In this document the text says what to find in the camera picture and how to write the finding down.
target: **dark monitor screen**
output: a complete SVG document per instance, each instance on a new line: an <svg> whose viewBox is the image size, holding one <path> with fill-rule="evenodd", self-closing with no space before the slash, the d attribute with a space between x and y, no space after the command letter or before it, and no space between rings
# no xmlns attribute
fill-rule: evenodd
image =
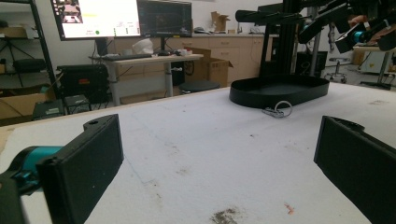
<svg viewBox="0 0 396 224"><path fill-rule="evenodd" d="M50 0L61 40L140 36L136 0Z"/></svg>
<svg viewBox="0 0 396 224"><path fill-rule="evenodd" d="M144 37L190 37L191 3L137 0L141 34Z"/></svg>

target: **metal ring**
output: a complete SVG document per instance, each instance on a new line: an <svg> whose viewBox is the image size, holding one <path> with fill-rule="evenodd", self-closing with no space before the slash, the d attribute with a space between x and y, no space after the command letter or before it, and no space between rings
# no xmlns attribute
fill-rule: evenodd
<svg viewBox="0 0 396 224"><path fill-rule="evenodd" d="M293 106L291 105L291 103L289 103L289 101L279 101L279 102L275 105L274 110L277 111L277 107L278 107L279 105L281 105L281 104L286 104L286 105L290 106L290 112L289 112L289 114L283 116L283 118L285 118L285 117L287 117L287 116L289 116L289 115L291 114L291 112L293 111Z"/></svg>

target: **gray floor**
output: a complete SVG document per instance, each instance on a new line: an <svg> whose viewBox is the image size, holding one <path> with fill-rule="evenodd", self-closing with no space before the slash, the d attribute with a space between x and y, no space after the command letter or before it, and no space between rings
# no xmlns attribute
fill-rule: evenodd
<svg viewBox="0 0 396 224"><path fill-rule="evenodd" d="M335 66L326 67L323 71L323 77L325 74L333 73L333 72L335 72ZM340 72L346 74L346 84L347 85L363 86L363 87L367 87L367 88L377 88L377 87L370 87L367 85L362 85L361 82L367 81L367 82L377 83L378 77L379 77L378 74L361 73L358 70L358 66L352 65L352 64L341 65ZM341 77L336 77L334 80L332 80L332 82L341 83L341 79L342 79ZM387 84L390 83L390 84L396 85L396 81L394 81L393 75L390 75L390 76L385 75L383 77L382 81L383 81L383 83L387 83Z"/></svg>

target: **oval black tray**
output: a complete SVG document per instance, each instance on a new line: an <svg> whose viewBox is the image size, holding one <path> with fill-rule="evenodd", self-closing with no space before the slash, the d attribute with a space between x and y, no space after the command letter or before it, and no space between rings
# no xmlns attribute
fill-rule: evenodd
<svg viewBox="0 0 396 224"><path fill-rule="evenodd" d="M319 77L276 75L236 80L231 84L230 100L253 108L274 108L280 101L298 105L327 94L329 80ZM281 104L278 108L289 107Z"/></svg>

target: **keyboard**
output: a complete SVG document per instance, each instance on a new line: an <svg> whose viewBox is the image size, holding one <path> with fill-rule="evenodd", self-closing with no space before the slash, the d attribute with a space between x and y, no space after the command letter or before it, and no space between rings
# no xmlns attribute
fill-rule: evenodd
<svg viewBox="0 0 396 224"><path fill-rule="evenodd" d="M141 58L151 58L151 54L132 54L132 55L114 55L114 56L103 56L102 59L106 61L123 61L123 60L133 60Z"/></svg>

